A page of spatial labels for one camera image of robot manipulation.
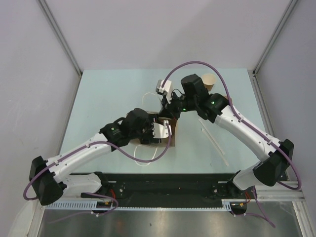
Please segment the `brown paper bag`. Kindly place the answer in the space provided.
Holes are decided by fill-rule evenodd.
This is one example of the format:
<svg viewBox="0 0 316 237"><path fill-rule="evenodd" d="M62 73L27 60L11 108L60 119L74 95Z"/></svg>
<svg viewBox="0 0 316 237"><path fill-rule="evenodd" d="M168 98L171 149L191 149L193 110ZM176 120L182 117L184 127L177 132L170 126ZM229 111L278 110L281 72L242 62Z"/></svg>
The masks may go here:
<svg viewBox="0 0 316 237"><path fill-rule="evenodd" d="M165 147L165 150L164 150L164 151L166 151L171 146L171 138L172 138L171 123L167 122L166 118L162 120L162 123L159 123L158 119L156 118L156 119L154 119L154 125L153 125L152 130L153 130L152 131L153 138L158 139L159 143L163 139L167 139L167 146ZM154 155L150 160L143 160L142 163L144 163L144 164L140 164L138 161L135 160L135 163L141 167L145 167L145 166L148 166L149 164L151 164L153 161L155 161L156 158L158 158L158 157L156 157L158 147L159 147L159 145L156 145Z"/></svg>

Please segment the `straw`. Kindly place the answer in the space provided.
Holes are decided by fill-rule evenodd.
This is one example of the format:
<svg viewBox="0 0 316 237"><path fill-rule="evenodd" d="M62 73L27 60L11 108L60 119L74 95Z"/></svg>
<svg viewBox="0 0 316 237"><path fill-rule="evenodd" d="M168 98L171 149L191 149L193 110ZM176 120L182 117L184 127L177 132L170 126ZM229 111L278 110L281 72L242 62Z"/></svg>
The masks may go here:
<svg viewBox="0 0 316 237"><path fill-rule="evenodd" d="M211 134L211 132L209 131L209 129L206 127L206 125L204 124L204 122L202 121L202 119L198 119L200 124L202 125L203 129L206 131L206 133L208 134L208 136L210 137L211 141L215 144L216 148L220 151L220 153L224 156L225 152L224 150L221 148L221 146L219 145L219 143L217 142L217 140L215 139L215 137Z"/></svg>
<svg viewBox="0 0 316 237"><path fill-rule="evenodd" d="M218 154L220 155L221 159L223 160L224 164L228 167L229 163L225 158L225 153L223 152L223 150L219 147L219 145L216 143L216 141L212 138L211 134L206 131L204 128L201 129L202 133L209 139L209 141L211 142L211 144L214 146L214 148L216 149L216 151L218 152Z"/></svg>

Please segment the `brown paper cup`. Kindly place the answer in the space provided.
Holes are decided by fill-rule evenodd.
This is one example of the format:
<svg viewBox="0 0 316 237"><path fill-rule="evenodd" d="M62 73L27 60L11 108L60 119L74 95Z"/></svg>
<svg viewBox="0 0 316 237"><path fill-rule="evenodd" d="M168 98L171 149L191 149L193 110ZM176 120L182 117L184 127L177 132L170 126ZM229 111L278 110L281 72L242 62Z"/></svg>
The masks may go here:
<svg viewBox="0 0 316 237"><path fill-rule="evenodd" d="M204 74L201 76L204 87L207 89L210 94L214 85L216 84L216 76L214 74Z"/></svg>

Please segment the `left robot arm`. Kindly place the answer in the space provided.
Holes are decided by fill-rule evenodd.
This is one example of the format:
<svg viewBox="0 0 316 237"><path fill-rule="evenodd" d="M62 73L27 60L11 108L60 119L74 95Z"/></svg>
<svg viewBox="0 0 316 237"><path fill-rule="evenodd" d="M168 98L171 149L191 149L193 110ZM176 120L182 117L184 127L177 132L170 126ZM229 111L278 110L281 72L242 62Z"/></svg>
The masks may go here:
<svg viewBox="0 0 316 237"><path fill-rule="evenodd" d="M63 196L102 198L108 194L109 185L101 172L76 175L74 178L71 178L71 173L93 159L113 151L119 151L128 158L141 162L141 159L128 154L122 148L135 139L149 143L157 143L162 139L170 141L171 135L168 120L159 120L157 114L136 108L125 117L105 125L88 141L66 153L48 159L42 156L34 158L23 197L29 200L27 191L33 188L35 199L43 206L52 204Z"/></svg>

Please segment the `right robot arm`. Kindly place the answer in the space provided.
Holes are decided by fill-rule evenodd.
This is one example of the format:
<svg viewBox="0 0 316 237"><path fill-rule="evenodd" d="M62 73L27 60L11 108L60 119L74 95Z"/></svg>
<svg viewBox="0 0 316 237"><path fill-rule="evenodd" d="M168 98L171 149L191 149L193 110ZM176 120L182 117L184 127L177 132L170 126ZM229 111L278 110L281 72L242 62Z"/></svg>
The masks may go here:
<svg viewBox="0 0 316 237"><path fill-rule="evenodd" d="M178 97L172 91L171 81L159 80L156 92L163 96L159 115L178 119L181 113L196 111L202 119L229 131L256 155L259 160L257 164L238 171L229 181L228 193L231 197L239 198L246 189L255 185L274 186L289 167L283 155L287 154L291 159L294 144L288 139L281 141L269 134L262 138L259 135L261 130L231 107L226 97L210 92L215 83L213 74L186 76L181 79L184 94Z"/></svg>

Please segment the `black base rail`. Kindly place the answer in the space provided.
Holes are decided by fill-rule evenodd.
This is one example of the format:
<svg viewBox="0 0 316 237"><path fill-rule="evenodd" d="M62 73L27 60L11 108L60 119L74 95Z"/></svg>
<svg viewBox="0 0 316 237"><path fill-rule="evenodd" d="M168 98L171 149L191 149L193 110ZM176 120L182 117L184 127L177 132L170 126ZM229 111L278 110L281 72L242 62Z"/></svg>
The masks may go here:
<svg viewBox="0 0 316 237"><path fill-rule="evenodd" d="M114 192L120 207L127 208L216 208L222 200L242 201L244 191L234 188L233 173L102 173L105 187L97 194Z"/></svg>

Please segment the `aluminium frame post right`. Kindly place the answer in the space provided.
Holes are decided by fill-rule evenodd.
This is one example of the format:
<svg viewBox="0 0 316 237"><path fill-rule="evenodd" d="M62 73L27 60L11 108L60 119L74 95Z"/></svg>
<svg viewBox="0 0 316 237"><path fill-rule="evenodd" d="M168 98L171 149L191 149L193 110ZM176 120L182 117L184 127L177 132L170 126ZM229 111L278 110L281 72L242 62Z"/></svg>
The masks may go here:
<svg viewBox="0 0 316 237"><path fill-rule="evenodd" d="M280 20L278 21L266 47L264 48L261 56L259 57L254 69L252 70L252 74L254 77L256 77L258 75L258 73L260 72L263 64L265 63L268 55L270 54L273 46L275 45L278 37L280 36L283 28L285 27L287 21L289 20L289 18L291 17L294 9L296 8L296 6L298 5L298 3L300 2L300 0L290 0L284 13L282 14Z"/></svg>

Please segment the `aluminium frame post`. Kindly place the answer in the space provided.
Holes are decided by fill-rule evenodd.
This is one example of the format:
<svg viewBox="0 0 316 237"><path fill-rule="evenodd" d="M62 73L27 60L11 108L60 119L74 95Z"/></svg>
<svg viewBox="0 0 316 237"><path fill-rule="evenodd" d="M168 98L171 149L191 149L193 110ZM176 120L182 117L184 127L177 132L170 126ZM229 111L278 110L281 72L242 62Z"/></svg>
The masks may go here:
<svg viewBox="0 0 316 237"><path fill-rule="evenodd" d="M264 48L261 56L259 57L254 69L252 70L252 74L254 77L256 77L258 75L258 73L260 72L263 64L265 63L268 55L270 54L273 46L275 45L278 37L280 36L283 28L285 27L287 21L289 20L289 18L291 17L294 9L296 8L296 6L298 5L298 3L300 2L300 0L290 0L284 13L282 14L280 20L278 21L266 47Z"/></svg>
<svg viewBox="0 0 316 237"><path fill-rule="evenodd" d="M37 4L39 5L44 17L46 18L49 26L51 27L55 37L57 38L58 42L60 43L60 46L62 50L64 51L66 57L68 58L69 62L71 63L73 69L75 70L76 74L79 76L79 78L82 77L82 70L80 69L80 66L57 22L57 20L54 17L53 12L51 11L48 3L46 0L36 0Z"/></svg>

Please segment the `aluminium frame post left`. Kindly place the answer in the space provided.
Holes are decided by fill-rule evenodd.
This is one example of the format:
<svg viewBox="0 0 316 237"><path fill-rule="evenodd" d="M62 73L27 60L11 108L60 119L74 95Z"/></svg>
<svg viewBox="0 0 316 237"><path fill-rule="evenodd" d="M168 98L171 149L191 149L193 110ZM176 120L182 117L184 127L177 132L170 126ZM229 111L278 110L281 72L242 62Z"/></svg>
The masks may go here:
<svg viewBox="0 0 316 237"><path fill-rule="evenodd" d="M57 38L58 42L60 43L60 46L62 50L64 51L66 57L68 58L69 62L71 63L73 69L75 70L76 74L79 76L79 78L82 77L82 70L80 69L80 66L57 22L57 20L54 17L53 12L51 11L48 3L46 0L36 0L37 4L39 5L44 17L46 18L49 26L51 27L55 37Z"/></svg>

